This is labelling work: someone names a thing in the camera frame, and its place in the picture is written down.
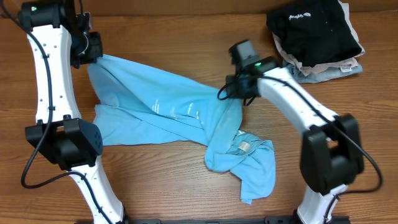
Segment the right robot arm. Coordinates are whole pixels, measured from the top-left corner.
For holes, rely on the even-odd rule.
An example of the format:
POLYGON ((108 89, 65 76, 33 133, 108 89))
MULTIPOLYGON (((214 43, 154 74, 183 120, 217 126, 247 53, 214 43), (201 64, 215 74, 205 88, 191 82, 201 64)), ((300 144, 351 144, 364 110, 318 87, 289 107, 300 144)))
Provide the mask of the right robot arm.
POLYGON ((261 58, 250 40, 229 48, 235 74, 226 77, 226 96, 249 105, 256 97, 273 103, 301 135, 300 172, 307 184, 302 203, 271 223, 350 223, 332 212, 349 184, 364 170, 358 122, 338 115, 312 97, 274 57, 261 58))

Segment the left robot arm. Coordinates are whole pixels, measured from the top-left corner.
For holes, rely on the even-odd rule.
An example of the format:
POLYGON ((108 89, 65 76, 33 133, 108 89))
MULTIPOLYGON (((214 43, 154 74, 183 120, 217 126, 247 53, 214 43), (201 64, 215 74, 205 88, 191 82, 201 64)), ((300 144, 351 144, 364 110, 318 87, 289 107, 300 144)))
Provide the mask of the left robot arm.
POLYGON ((25 138, 71 177, 84 196, 93 223, 130 223, 103 168, 99 128, 81 117, 72 68, 95 63, 103 55, 101 36, 93 32, 89 12, 76 12, 73 1, 25 2, 18 13, 35 63, 37 112, 25 138))

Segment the light blue t-shirt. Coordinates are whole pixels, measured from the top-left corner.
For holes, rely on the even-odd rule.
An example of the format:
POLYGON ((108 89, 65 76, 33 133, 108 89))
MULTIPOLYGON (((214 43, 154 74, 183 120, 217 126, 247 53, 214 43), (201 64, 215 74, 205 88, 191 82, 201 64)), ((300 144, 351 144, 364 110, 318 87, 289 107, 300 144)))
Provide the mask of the light blue t-shirt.
POLYGON ((105 55, 89 65, 99 99, 94 123, 106 146, 193 141, 209 170, 241 180, 244 203, 269 196, 276 165, 270 140, 241 130, 239 100, 155 67, 105 55))

